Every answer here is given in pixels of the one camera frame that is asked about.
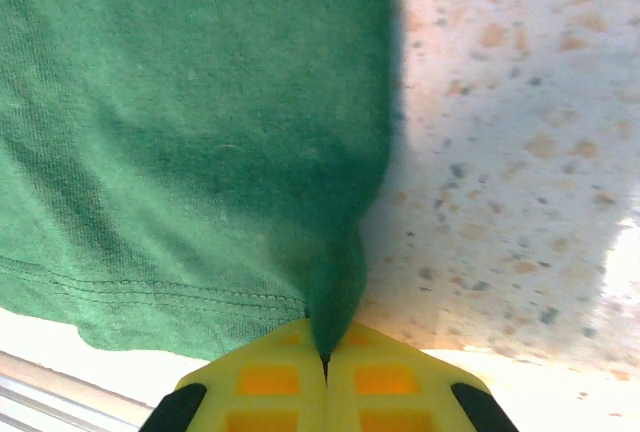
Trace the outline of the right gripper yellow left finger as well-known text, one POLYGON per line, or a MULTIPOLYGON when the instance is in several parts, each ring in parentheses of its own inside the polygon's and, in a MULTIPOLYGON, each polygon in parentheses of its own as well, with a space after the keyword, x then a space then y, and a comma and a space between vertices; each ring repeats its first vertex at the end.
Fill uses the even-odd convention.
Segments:
POLYGON ((324 432, 326 378, 299 319, 187 374, 144 432, 324 432))

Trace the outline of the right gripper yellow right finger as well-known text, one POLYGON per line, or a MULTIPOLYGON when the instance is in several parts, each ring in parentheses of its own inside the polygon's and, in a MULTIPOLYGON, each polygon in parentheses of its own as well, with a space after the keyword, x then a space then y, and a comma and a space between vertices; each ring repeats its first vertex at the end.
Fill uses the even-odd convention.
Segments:
POLYGON ((327 432, 520 432, 475 375, 355 323, 328 363, 327 432))

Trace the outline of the green t-shirt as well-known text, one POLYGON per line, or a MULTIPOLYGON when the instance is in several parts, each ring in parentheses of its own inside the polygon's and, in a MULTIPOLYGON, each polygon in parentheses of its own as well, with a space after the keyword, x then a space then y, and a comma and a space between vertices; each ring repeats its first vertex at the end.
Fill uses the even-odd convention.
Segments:
POLYGON ((213 359, 328 355, 392 142, 391 0, 0 0, 0 308, 213 359))

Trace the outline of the aluminium mounting rail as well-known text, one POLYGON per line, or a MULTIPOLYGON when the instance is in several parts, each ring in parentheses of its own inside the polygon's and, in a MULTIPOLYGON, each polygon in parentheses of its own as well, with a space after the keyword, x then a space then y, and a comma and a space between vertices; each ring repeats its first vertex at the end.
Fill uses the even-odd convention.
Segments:
POLYGON ((138 432, 152 408, 0 351, 0 432, 138 432))

